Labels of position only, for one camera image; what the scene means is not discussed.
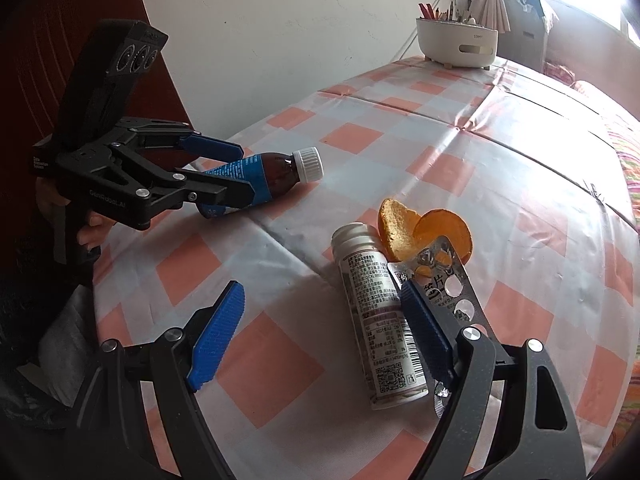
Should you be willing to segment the person's left hand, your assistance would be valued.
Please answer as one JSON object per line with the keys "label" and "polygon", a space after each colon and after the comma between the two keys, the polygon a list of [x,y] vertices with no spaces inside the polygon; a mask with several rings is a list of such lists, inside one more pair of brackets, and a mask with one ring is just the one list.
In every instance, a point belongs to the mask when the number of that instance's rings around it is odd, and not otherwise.
{"label": "person's left hand", "polygon": [[47,179],[38,177],[35,189],[37,207],[48,220],[53,220],[57,212],[66,212],[70,216],[79,247],[91,252],[104,244],[107,235],[116,224],[115,220],[84,207],[74,208],[70,201],[58,192],[54,183]]}

